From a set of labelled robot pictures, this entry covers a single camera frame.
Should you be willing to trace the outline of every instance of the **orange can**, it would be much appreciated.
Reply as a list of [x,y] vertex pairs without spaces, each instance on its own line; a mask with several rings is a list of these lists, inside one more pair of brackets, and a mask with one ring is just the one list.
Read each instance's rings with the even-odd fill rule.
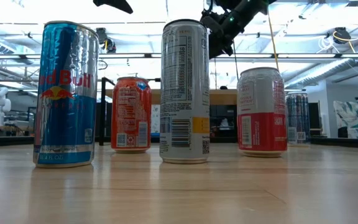
[[141,153],[150,148],[152,90],[148,80],[122,77],[113,90],[111,148]]

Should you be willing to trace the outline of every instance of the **blue and silver can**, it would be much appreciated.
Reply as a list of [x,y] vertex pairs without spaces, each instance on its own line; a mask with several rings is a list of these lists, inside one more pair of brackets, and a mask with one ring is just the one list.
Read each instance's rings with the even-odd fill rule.
[[74,22],[45,25],[40,59],[33,162],[74,167],[94,157],[99,41]]
[[310,143],[309,101],[306,93],[290,93],[287,105],[288,143],[307,146]]

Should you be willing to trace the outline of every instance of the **white can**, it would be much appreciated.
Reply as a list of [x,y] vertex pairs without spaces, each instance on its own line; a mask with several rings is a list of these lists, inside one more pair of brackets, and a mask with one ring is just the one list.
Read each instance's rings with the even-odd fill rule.
[[252,68],[237,84],[239,149],[246,156],[278,157],[287,150],[284,81],[276,68]]
[[161,54],[160,156],[206,162],[209,154],[208,34],[191,19],[168,23]]

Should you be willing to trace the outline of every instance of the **red and white can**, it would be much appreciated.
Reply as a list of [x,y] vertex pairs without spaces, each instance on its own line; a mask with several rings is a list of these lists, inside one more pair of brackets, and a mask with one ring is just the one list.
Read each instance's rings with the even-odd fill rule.
[[150,148],[152,91],[148,80],[122,77],[113,90],[111,148],[140,153]]
[[237,84],[239,149],[246,156],[279,157],[287,150],[284,81],[276,68],[252,68]]

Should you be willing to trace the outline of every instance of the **can rim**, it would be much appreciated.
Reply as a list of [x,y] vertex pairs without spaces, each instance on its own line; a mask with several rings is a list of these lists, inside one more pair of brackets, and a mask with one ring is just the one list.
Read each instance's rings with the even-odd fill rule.
[[275,71],[277,71],[278,73],[280,73],[277,68],[273,68],[273,67],[257,67],[257,68],[250,68],[250,69],[247,69],[247,70],[245,70],[245,71],[242,71],[242,72],[240,73],[240,75],[242,75],[242,74],[245,73],[245,72],[250,72],[250,71],[253,71],[253,70],[257,70],[257,69],[275,70]]
[[73,25],[76,25],[76,26],[79,26],[79,27],[82,27],[84,29],[87,29],[89,30],[90,32],[92,32],[94,35],[97,36],[97,38],[99,38],[99,35],[96,33],[96,31],[94,31],[93,29],[87,27],[87,26],[84,26],[83,24],[79,24],[79,23],[76,23],[76,22],[72,22],[72,21],[49,21],[47,22],[45,25],[44,25],[44,28],[49,25],[49,24],[73,24]]
[[169,25],[171,25],[171,24],[173,24],[173,23],[176,23],[176,22],[196,22],[196,23],[202,25],[202,26],[206,29],[206,26],[205,26],[202,22],[197,21],[197,20],[195,20],[195,19],[177,19],[177,20],[174,20],[174,21],[171,21],[171,22],[167,23],[167,24],[164,26],[164,29],[163,29],[163,30],[165,30],[165,28],[167,28],[167,26],[169,26]]
[[117,79],[117,81],[123,80],[123,79],[136,79],[136,80],[143,80],[143,81],[145,81],[146,83],[149,82],[147,79],[141,78],[141,77],[119,77],[119,78]]

